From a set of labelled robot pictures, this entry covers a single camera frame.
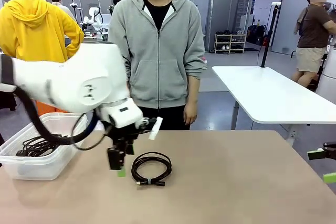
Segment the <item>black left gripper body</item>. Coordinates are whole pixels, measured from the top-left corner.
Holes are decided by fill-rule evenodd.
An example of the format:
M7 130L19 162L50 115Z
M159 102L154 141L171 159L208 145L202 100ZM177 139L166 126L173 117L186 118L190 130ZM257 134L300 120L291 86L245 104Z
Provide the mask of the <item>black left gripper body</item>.
M134 141L139 136L139 131L134 124L116 128L114 125L104 122L104 129L107 133L107 137L111 139L113 148L121 149L118 147L119 143L125 143L126 145L133 146Z

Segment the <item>person's left hand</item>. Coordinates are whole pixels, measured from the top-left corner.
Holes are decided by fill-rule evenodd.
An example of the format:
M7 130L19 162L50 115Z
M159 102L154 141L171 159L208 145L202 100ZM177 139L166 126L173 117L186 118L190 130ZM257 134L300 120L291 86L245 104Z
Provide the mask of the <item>person's left hand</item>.
M189 101L184 108L185 125L193 124L197 119L197 102Z

